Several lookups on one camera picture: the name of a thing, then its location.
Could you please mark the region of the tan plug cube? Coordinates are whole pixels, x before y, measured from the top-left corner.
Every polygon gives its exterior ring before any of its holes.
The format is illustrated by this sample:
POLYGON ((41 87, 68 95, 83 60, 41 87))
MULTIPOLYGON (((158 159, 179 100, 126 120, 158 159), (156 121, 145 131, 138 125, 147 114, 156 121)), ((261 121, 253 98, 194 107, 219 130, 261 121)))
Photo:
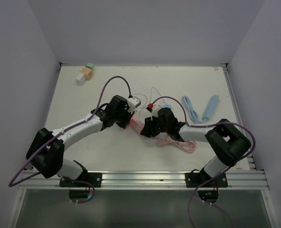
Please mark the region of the tan plug cube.
POLYGON ((88 67, 83 67, 80 71, 82 74, 84 74, 86 80, 90 80, 93 77, 93 70, 88 67))

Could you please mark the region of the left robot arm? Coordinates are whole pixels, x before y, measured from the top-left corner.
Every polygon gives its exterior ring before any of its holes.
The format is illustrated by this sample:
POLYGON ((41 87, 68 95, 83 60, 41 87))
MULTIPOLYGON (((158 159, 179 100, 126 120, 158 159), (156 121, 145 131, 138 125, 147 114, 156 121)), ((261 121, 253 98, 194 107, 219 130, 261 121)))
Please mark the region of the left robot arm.
POLYGON ((87 170, 77 161, 64 158, 64 152, 83 138, 112 127, 125 128, 141 104, 137 97, 115 95, 109 103, 92 110, 81 120, 56 130, 39 130, 27 152, 26 159, 46 179, 58 175, 70 178, 74 185, 86 184, 87 170))

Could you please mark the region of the pink power strip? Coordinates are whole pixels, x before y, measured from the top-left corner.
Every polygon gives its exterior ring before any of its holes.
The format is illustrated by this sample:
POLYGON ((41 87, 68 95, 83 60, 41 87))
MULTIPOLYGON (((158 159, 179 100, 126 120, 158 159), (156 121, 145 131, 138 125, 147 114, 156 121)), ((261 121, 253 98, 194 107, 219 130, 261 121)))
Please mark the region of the pink power strip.
POLYGON ((140 133, 144 127, 144 124, 142 124, 138 118, 132 117, 130 119, 129 127, 132 127, 135 131, 140 133))

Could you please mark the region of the white plug cube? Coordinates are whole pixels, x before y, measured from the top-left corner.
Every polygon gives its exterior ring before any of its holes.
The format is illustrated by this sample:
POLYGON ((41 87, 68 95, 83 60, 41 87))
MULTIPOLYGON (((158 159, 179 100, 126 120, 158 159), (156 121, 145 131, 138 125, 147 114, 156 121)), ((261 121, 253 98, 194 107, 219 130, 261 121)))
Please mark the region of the white plug cube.
POLYGON ((78 85, 82 85, 84 82, 85 82, 85 76, 84 76, 84 74, 83 73, 79 73, 78 75, 77 75, 77 77, 75 78, 75 81, 76 81, 76 83, 78 84, 78 85))

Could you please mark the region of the blue power strip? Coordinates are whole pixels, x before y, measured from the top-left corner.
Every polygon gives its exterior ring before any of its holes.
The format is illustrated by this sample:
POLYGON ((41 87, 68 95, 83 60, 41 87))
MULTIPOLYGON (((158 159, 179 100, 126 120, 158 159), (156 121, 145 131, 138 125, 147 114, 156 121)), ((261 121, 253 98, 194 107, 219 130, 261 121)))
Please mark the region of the blue power strip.
POLYGON ((213 95, 210 97, 207 105, 206 105, 206 108, 204 110, 204 113, 202 115, 202 120, 205 122, 205 121, 208 121, 209 119, 211 119, 214 111, 215 111, 215 108, 218 104, 218 101, 219 101, 219 96, 218 95, 213 95))

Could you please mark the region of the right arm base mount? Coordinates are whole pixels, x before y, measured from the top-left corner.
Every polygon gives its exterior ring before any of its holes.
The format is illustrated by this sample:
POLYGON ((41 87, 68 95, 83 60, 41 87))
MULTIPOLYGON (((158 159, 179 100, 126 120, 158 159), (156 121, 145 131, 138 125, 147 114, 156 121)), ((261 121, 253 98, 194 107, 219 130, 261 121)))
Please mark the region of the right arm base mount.
MULTIPOLYGON (((194 169, 190 172, 185 173, 185 182, 187 188, 196 188, 205 181, 208 181, 209 179, 211 179, 211 177, 208 176, 203 170, 199 171, 197 169, 194 169)), ((227 177, 225 174, 222 174, 221 176, 211 180, 209 183, 203 186, 203 188, 215 187, 228 187, 227 177)))

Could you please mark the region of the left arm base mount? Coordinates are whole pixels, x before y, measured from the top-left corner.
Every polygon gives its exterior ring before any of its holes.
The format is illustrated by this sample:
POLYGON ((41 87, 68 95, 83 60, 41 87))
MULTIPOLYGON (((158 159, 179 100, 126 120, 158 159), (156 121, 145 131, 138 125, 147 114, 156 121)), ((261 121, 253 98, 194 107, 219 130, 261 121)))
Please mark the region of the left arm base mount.
POLYGON ((62 177, 59 183, 60 187, 81 188, 89 187, 100 188, 103 180, 101 172, 84 172, 76 180, 62 177))

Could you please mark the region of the green plug cube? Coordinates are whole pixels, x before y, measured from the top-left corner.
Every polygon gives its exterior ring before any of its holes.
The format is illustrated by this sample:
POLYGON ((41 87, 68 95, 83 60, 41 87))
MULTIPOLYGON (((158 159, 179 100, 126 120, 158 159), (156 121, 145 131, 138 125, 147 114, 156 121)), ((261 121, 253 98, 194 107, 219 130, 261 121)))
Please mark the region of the green plug cube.
POLYGON ((85 65, 86 68, 89 68, 89 69, 94 69, 94 64, 93 63, 88 63, 85 65))

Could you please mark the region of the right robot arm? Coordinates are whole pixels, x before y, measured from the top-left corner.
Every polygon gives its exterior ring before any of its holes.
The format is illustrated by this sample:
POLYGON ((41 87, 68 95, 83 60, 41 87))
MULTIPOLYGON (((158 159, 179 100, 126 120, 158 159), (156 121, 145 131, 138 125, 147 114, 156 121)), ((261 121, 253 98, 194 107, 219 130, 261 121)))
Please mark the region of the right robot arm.
POLYGON ((180 122, 170 108, 161 108, 153 117, 145 119, 140 132, 147 138, 166 133, 176 142, 199 141, 208 143, 215 156, 199 172, 204 186, 212 186, 217 175, 234 167, 251 148, 248 138, 227 119, 221 119, 210 126, 188 125, 180 122))

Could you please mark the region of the aluminium front rail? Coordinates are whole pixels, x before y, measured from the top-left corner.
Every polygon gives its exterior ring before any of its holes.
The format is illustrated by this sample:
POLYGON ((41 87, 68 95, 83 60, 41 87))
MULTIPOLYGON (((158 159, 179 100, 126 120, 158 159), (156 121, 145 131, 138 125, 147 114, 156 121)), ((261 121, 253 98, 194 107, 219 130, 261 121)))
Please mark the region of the aluminium front rail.
MULTIPOLYGON (((100 186, 99 190, 194 190, 187 186, 191 181, 186 171, 90 171, 100 186)), ((19 189, 56 190, 61 178, 49 179, 37 175, 19 184, 19 189)), ((219 183, 201 190, 267 190, 269 188, 263 171, 229 171, 219 183)))

